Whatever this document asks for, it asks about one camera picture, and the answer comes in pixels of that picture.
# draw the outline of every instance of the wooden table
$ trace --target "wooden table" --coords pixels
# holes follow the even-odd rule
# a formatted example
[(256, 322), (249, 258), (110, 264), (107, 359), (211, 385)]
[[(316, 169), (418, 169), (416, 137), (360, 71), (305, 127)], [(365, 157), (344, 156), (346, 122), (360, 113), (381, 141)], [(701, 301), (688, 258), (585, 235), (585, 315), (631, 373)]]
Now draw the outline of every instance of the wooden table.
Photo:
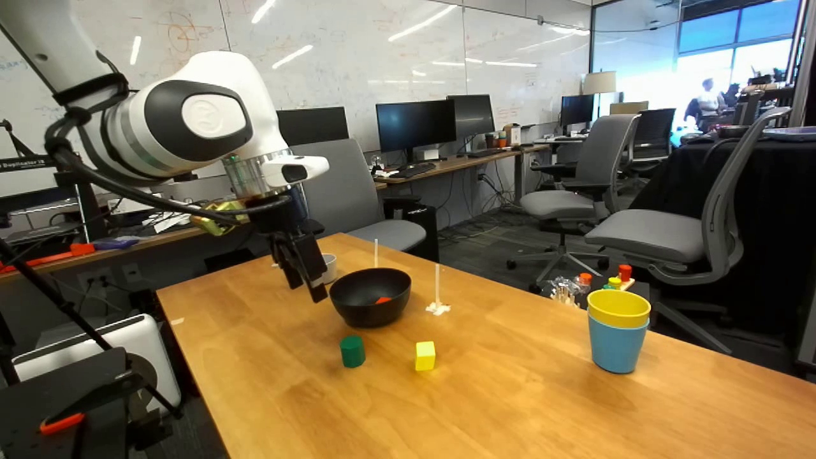
[[(322, 240), (340, 273), (373, 245)], [(661, 334), (636, 375), (592, 364), (587, 315), (503, 283), (381, 246), (414, 278), (405, 315), (349, 328), (289, 290), (270, 258), (159, 290), (230, 456), (816, 456), (816, 385)], [(367, 363), (346, 370), (340, 338)], [(434, 338), (438, 366), (414, 373)]]
[(476, 156), (476, 157), (446, 157), (446, 161), (438, 161), (427, 173), (416, 173), (411, 179), (405, 179), (405, 176), (401, 176), (401, 179), (377, 179), (377, 187), (385, 189), (385, 187), (427, 181), (427, 179), (434, 179), (434, 176), (446, 176), (446, 173), (455, 173), (455, 170), (476, 169), (476, 165), (485, 165), (485, 162), (512, 157), (516, 161), (512, 162), (512, 181), (516, 181), (516, 202), (517, 202), (524, 197), (524, 170), (526, 170), (524, 169), (524, 156), (539, 156), (539, 153), (546, 153), (546, 150), (552, 150), (548, 142), (524, 144), (517, 150), (499, 150), (499, 153)]

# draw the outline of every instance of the person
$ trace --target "person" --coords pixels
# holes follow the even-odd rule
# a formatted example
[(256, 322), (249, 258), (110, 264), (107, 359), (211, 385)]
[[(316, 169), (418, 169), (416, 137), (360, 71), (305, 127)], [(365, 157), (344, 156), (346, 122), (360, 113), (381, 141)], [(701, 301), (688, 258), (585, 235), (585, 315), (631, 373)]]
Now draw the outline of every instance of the person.
[(716, 129), (719, 113), (724, 109), (722, 93), (715, 92), (715, 78), (701, 81), (705, 92), (691, 97), (684, 119), (693, 116), (701, 132)]

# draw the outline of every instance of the yellow cube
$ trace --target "yellow cube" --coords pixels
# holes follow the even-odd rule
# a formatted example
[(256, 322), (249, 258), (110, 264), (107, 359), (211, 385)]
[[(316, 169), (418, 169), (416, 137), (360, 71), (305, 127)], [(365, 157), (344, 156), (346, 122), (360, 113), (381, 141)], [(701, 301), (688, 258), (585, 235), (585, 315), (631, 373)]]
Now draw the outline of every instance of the yellow cube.
[(416, 342), (414, 370), (432, 373), (434, 366), (437, 366), (437, 345), (434, 342)]

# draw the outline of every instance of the black bowl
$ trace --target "black bowl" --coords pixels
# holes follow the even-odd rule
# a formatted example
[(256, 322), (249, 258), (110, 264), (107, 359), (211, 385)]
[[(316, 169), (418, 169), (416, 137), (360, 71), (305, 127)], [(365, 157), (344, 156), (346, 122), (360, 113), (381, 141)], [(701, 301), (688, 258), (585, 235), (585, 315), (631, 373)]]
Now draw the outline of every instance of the black bowl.
[(341, 275), (328, 296), (349, 327), (376, 328), (402, 315), (411, 296), (411, 278), (393, 268), (354, 269)]

